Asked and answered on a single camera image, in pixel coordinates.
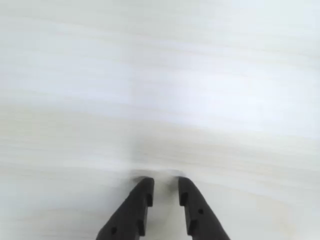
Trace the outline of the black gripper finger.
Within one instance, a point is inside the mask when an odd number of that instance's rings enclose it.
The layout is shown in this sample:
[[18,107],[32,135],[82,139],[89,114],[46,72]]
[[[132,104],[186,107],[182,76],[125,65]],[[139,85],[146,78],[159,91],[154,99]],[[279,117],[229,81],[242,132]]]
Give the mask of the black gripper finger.
[[153,206],[155,180],[144,177],[98,232],[97,240],[139,240],[146,235],[148,208]]
[[230,240],[197,186],[178,178],[179,205],[184,207],[186,231],[193,240]]

